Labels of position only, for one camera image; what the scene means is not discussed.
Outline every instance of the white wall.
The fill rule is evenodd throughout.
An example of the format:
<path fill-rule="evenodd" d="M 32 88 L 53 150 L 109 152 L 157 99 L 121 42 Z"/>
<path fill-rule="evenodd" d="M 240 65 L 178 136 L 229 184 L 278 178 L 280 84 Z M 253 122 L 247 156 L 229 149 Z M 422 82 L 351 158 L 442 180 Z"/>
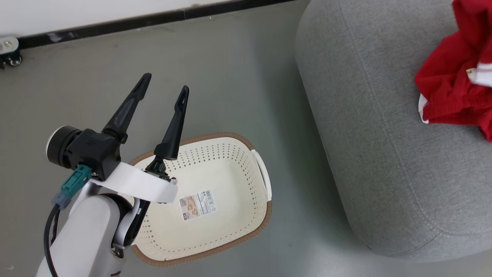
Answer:
<path fill-rule="evenodd" d="M 221 0 L 5 0 L 0 36 L 48 33 Z"/>

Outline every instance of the red clothing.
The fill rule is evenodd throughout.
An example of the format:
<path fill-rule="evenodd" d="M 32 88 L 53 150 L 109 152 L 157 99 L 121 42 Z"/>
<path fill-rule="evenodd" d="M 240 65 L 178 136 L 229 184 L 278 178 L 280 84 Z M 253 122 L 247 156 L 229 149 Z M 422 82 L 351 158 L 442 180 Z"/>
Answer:
<path fill-rule="evenodd" d="M 428 100 L 423 120 L 476 125 L 492 142 L 492 88 L 473 84 L 466 72 L 492 64 L 492 0 L 454 0 L 453 9 L 459 31 L 443 39 L 415 77 Z"/>

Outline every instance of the basket handle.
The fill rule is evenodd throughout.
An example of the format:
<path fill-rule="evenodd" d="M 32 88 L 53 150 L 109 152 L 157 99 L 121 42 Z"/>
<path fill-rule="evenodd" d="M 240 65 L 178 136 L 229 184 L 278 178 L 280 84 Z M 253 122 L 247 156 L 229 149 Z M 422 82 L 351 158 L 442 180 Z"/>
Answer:
<path fill-rule="evenodd" d="M 265 188 L 267 189 L 267 201 L 272 200 L 272 185 L 270 184 L 270 177 L 268 176 L 268 171 L 267 167 L 265 166 L 265 163 L 263 162 L 263 159 L 261 158 L 260 154 L 256 152 L 256 150 L 251 150 L 253 153 L 254 157 L 256 158 L 256 162 L 258 163 L 258 166 L 260 167 L 261 174 L 263 175 L 263 181 L 265 182 Z"/>

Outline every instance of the robotic arm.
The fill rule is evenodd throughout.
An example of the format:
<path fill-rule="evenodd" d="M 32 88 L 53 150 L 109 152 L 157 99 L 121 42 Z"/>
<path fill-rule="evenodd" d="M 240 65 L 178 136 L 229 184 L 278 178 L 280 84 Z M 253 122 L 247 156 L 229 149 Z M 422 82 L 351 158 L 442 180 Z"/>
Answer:
<path fill-rule="evenodd" d="M 178 157 L 189 95 L 187 86 L 178 97 L 171 124 L 147 168 L 141 171 L 121 162 L 120 157 L 120 145 L 128 138 L 126 131 L 151 76 L 150 73 L 142 76 L 101 133 L 63 126 L 49 139 L 48 160 L 74 172 L 52 200 L 54 208 L 44 233 L 45 258 L 37 277 L 118 276 L 124 264 L 123 252 L 134 242 L 150 202 L 174 201 L 177 180 L 166 173 L 163 160 Z M 118 194 L 100 194 L 102 187 L 132 196 L 134 205 Z M 57 236 L 58 214 L 80 189 L 69 218 Z"/>

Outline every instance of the gray sofa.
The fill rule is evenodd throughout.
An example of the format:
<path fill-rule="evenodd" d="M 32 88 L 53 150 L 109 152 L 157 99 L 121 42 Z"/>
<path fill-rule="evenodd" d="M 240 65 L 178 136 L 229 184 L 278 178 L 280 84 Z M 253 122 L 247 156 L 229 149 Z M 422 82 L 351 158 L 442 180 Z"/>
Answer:
<path fill-rule="evenodd" d="M 312 0 L 296 59 L 354 233 L 414 261 L 492 248 L 492 144 L 422 123 L 414 77 L 457 30 L 450 0 Z"/>

